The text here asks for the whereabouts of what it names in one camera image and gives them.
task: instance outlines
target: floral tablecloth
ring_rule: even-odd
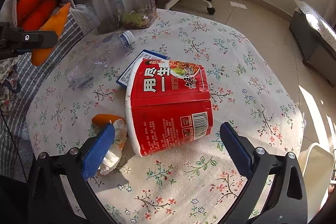
[[[95,136],[98,113],[125,116],[125,90],[116,79],[143,50],[172,60],[202,64],[207,73],[214,126],[211,134],[187,145],[134,156],[127,141],[115,170],[89,179],[107,211],[120,223],[216,223],[239,195],[241,177],[219,137],[228,121],[238,134],[268,153],[298,155],[303,137],[299,109],[249,40],[235,29],[194,15],[158,10],[151,27],[132,30],[127,56],[80,91],[64,77],[83,49],[106,35],[82,39],[53,70],[26,115],[35,156],[66,153]],[[63,178],[74,211],[83,216]],[[270,189],[266,182],[253,211],[258,214]]]

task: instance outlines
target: beige plastic bin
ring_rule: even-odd
[[[309,222],[320,210],[333,172],[334,155],[318,143],[312,143],[307,150],[300,152],[298,161],[307,192]]]

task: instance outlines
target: plastic bottle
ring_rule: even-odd
[[[106,37],[89,47],[87,51],[71,63],[65,70],[69,84],[74,88],[81,88],[90,82],[95,75],[102,73],[106,67],[116,63],[127,53],[127,47],[134,42],[130,31]]]

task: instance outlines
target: white bottle cap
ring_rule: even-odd
[[[132,44],[135,41],[135,38],[133,34],[131,33],[131,31],[125,31],[120,35],[123,35],[126,38],[128,45]]]

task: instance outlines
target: red paper cup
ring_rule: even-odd
[[[213,125],[206,74],[193,63],[137,60],[125,108],[128,136],[139,156],[201,138]]]

